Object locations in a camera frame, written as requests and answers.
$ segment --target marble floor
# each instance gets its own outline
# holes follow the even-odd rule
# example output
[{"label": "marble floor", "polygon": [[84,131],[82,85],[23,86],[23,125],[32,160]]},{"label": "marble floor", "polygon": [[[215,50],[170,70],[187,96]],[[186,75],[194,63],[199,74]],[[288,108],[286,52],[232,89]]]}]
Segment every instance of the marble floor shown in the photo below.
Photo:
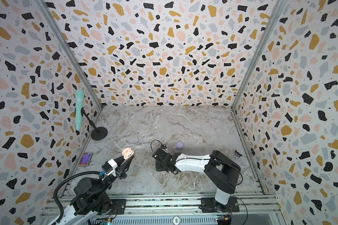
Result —
[{"label": "marble floor", "polygon": [[[245,155],[238,132],[230,114],[230,107],[211,106],[169,106],[169,107],[129,107],[105,106],[97,126],[108,129],[106,138],[90,140],[86,151],[94,152],[90,166],[79,167],[83,171],[101,171],[101,166],[112,158],[121,156],[126,147],[135,151],[135,157],[128,177],[116,180],[111,194],[129,193],[178,193],[214,192],[216,186],[203,173],[181,172],[174,175],[155,171],[155,160],[151,158],[150,142],[160,140],[167,145],[168,152],[188,155],[211,154],[219,150],[236,162],[242,171],[244,181],[236,191],[257,190],[248,159]],[[176,142],[184,147],[177,149]],[[159,146],[153,142],[153,149]],[[234,158],[237,150],[242,156]],[[80,179],[73,180],[64,195],[75,195],[73,188]]]}]

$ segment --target terrazzo wallpaper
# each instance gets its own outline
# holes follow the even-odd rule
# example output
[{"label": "terrazzo wallpaper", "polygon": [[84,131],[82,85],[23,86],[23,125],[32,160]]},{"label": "terrazzo wallpaper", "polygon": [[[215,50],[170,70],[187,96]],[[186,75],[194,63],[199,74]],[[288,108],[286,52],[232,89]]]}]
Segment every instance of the terrazzo wallpaper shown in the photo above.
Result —
[{"label": "terrazzo wallpaper", "polygon": [[[0,1],[0,224],[38,224],[88,133],[75,130],[83,88],[29,0]],[[91,117],[99,110],[86,92]]]},{"label": "terrazzo wallpaper", "polygon": [[276,1],[47,0],[103,105],[232,105]]},{"label": "terrazzo wallpaper", "polygon": [[287,224],[338,225],[338,0],[288,3],[234,110]]}]

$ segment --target purple ball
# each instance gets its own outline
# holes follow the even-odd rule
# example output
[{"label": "purple ball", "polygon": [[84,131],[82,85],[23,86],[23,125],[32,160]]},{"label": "purple ball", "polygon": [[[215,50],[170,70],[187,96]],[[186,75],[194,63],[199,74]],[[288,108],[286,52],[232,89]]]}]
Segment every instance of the purple ball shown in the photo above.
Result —
[{"label": "purple ball", "polygon": [[183,146],[184,146],[184,145],[183,145],[183,143],[181,143],[181,142],[177,142],[177,143],[176,143],[177,149],[181,149]]}]

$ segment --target microphone stand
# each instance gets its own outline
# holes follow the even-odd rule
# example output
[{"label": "microphone stand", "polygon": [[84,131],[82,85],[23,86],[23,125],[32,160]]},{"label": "microphone stand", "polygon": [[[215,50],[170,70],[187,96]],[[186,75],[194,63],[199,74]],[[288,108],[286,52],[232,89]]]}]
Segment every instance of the microphone stand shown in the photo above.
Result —
[{"label": "microphone stand", "polygon": [[94,122],[89,119],[88,115],[85,113],[84,107],[81,108],[81,116],[85,115],[85,117],[89,120],[89,124],[90,126],[92,126],[94,128],[94,130],[91,132],[90,137],[91,139],[93,139],[94,141],[99,141],[101,139],[103,139],[104,137],[106,137],[106,135],[108,134],[108,130],[105,127],[96,127]]}]

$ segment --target round black stand base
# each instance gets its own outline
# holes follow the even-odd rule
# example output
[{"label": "round black stand base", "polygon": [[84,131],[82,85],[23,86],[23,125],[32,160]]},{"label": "round black stand base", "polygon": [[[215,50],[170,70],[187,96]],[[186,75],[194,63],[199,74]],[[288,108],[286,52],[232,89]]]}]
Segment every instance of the round black stand base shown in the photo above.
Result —
[{"label": "round black stand base", "polygon": [[94,141],[99,141],[103,139],[104,137],[106,137],[107,134],[108,134],[108,130],[105,127],[98,127],[96,128],[96,130],[93,130],[91,132],[90,137]]}]

